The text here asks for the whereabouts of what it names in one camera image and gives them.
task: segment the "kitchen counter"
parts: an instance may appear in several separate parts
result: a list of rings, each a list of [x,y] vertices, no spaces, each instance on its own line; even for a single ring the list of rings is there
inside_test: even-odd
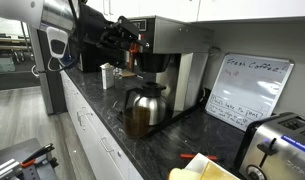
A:
[[[197,109],[147,139],[133,140],[126,136],[117,116],[123,109],[126,90],[140,87],[146,79],[116,79],[115,87],[104,90],[101,73],[82,73],[75,68],[66,73],[144,179],[167,179],[171,169],[189,163],[180,159],[180,153],[198,152],[223,158],[218,164],[239,176],[233,161],[244,132]]]

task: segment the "thermal coffee carafe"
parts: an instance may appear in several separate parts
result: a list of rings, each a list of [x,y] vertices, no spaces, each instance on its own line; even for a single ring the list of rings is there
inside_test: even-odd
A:
[[[134,98],[133,106],[145,107],[150,110],[149,125],[157,125],[164,121],[166,113],[166,101],[161,96],[161,91],[166,89],[155,82],[147,82],[142,85],[142,88],[133,88],[126,91],[126,99],[124,109],[128,104],[130,94],[135,92],[137,95]]]

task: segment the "whiteboard frame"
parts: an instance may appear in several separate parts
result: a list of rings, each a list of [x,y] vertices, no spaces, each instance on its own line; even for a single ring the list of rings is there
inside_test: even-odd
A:
[[[280,85],[279,91],[277,92],[277,94],[276,94],[276,96],[275,96],[275,98],[274,98],[274,101],[273,101],[273,103],[272,103],[272,105],[271,105],[271,107],[270,107],[270,109],[269,109],[269,111],[268,111],[268,113],[267,113],[267,114],[270,114],[270,115],[271,115],[272,112],[273,112],[273,110],[274,110],[274,108],[275,108],[275,106],[276,106],[276,104],[277,104],[277,102],[278,102],[278,100],[279,100],[279,98],[280,98],[280,95],[281,95],[281,93],[282,93],[282,91],[283,91],[283,89],[284,89],[284,87],[285,87],[285,84],[286,84],[286,82],[287,82],[288,78],[290,77],[290,74],[291,74],[291,72],[292,72],[292,70],[293,70],[294,61],[289,60],[289,59],[281,59],[281,58],[273,58],[273,57],[265,57],[265,56],[257,56],[257,55],[248,55],[248,54],[239,54],[239,53],[226,53],[225,56],[224,56],[224,58],[223,58],[223,61],[222,61],[220,70],[219,70],[219,72],[218,72],[218,74],[217,74],[217,77],[216,77],[216,79],[215,79],[215,82],[214,82],[212,91],[211,91],[211,93],[210,93],[208,102],[210,101],[210,99],[211,99],[211,97],[212,97],[212,95],[213,95],[213,89],[216,87],[216,85],[217,85],[217,83],[218,83],[218,80],[219,80],[219,78],[220,78],[220,75],[221,75],[222,70],[223,70],[224,65],[225,65],[225,64],[224,64],[224,61],[225,61],[225,59],[226,59],[226,57],[227,57],[228,55],[237,55],[237,56],[243,56],[243,57],[245,57],[245,58],[247,58],[247,57],[248,57],[248,58],[260,58],[261,60],[277,61],[277,62],[289,62],[289,63],[290,63],[289,68],[288,68],[288,70],[286,71],[286,73],[285,73],[285,75],[284,75],[284,78],[283,78],[283,81],[282,81],[282,83],[281,83],[281,85]],[[222,121],[224,121],[224,122],[226,122],[226,123],[228,123],[228,124],[231,124],[232,126],[234,126],[234,127],[236,127],[236,128],[241,129],[241,128],[238,127],[238,126],[236,126],[236,125],[234,125],[234,124],[232,124],[232,123],[230,123],[230,122],[227,122],[225,119],[224,119],[224,120],[221,119],[221,117],[219,117],[218,115],[209,112],[209,111],[207,110],[208,105],[209,105],[208,102],[206,103],[206,106],[205,106],[205,111],[206,111],[208,114],[210,114],[210,115],[212,115],[212,116],[214,116],[214,117],[216,117],[216,118],[218,118],[218,119],[220,119],[220,120],[222,120]]]

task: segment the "toaster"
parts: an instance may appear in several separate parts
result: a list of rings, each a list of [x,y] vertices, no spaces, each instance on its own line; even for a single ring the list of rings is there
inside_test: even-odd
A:
[[[287,112],[251,123],[234,163],[249,180],[305,179],[305,120]]]

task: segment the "coffee drip tray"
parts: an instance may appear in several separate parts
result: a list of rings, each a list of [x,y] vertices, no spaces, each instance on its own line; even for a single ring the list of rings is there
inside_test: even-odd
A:
[[[198,105],[195,105],[185,111],[172,111],[172,110],[167,110],[166,112],[166,118],[165,120],[157,125],[153,125],[149,127],[148,133],[142,137],[142,139],[147,139],[154,134],[162,131],[163,129],[167,128],[168,126],[172,125],[173,123],[180,121],[183,117],[186,115],[192,113],[194,110],[198,108]],[[120,112],[117,116],[118,120],[123,123],[123,113]]]

